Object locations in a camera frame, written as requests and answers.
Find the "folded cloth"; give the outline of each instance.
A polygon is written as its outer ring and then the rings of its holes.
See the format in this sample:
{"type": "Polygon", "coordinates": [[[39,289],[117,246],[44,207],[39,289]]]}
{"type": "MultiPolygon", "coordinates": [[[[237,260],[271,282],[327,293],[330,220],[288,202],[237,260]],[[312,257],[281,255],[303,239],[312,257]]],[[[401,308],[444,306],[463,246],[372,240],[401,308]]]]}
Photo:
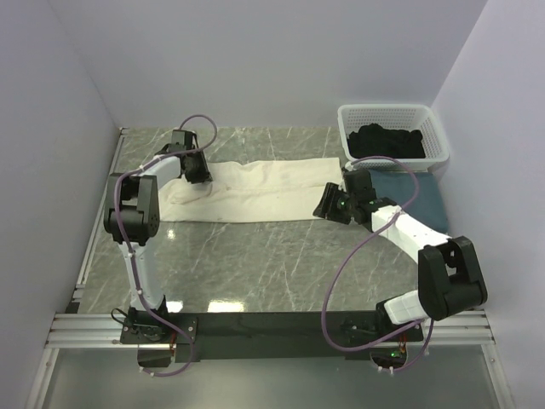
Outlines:
{"type": "Polygon", "coordinates": [[[338,158],[209,164],[214,181],[185,178],[159,191],[165,222],[288,222],[312,220],[329,181],[340,184],[338,158]]]}

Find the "white wall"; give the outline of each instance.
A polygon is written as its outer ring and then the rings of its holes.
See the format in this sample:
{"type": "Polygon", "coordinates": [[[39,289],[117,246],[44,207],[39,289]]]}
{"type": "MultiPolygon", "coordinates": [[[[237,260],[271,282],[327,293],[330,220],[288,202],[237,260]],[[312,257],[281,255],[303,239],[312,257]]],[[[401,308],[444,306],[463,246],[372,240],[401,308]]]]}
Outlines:
{"type": "Polygon", "coordinates": [[[545,407],[545,3],[489,0],[433,108],[451,145],[441,187],[473,240],[515,400],[545,407]]]}
{"type": "Polygon", "coordinates": [[[116,122],[336,124],[431,104],[485,0],[49,0],[116,122]]]}
{"type": "Polygon", "coordinates": [[[70,301],[117,131],[45,0],[0,2],[0,395],[23,407],[70,301]]]}

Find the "dark teal cloth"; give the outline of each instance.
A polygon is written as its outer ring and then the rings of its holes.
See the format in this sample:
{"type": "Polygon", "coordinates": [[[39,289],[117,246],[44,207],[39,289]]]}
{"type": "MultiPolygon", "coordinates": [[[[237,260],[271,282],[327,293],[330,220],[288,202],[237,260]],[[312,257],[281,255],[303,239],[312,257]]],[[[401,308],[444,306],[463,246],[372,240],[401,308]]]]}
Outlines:
{"type": "MultiPolygon", "coordinates": [[[[407,173],[370,170],[370,174],[378,198],[390,198],[402,205],[415,190],[415,185],[407,173]]],[[[420,182],[420,194],[407,208],[407,213],[429,228],[447,233],[449,222],[435,177],[427,172],[416,172],[415,175],[420,182]]]]}

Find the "laundry basket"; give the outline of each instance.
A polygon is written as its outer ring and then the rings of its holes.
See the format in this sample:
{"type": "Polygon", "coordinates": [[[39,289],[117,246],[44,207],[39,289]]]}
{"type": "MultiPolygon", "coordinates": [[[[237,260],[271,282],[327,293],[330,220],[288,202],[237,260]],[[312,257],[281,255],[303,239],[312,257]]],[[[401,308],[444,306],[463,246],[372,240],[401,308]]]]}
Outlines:
{"type": "MultiPolygon", "coordinates": [[[[446,136],[439,121],[428,107],[414,104],[360,104],[343,105],[339,108],[337,120],[341,132],[341,144],[348,161],[356,160],[348,150],[348,136],[363,125],[379,124],[390,130],[420,130],[425,158],[399,159],[411,170],[427,170],[430,166],[449,158],[446,136]]],[[[354,167],[381,170],[402,170],[383,159],[365,160],[354,167]]]]}

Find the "marble table surface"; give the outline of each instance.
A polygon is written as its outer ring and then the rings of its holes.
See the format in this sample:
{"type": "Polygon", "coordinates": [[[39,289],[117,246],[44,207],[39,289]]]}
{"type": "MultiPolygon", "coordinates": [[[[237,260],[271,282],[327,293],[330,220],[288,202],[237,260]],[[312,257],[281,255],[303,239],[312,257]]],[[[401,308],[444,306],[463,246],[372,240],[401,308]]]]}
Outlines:
{"type": "MultiPolygon", "coordinates": [[[[169,129],[129,129],[116,171],[132,170],[169,142],[169,129]]],[[[201,143],[211,131],[198,129],[201,143]]],[[[339,158],[337,128],[220,128],[209,162],[339,158]]],[[[336,269],[369,232],[325,220],[250,224],[163,222],[158,279],[169,308],[205,311],[318,311],[336,269]]],[[[127,308],[129,280],[102,225],[87,263],[81,314],[127,308]]],[[[329,310],[375,309],[416,288],[416,264],[384,238],[364,246],[339,279],[329,310]]]]}

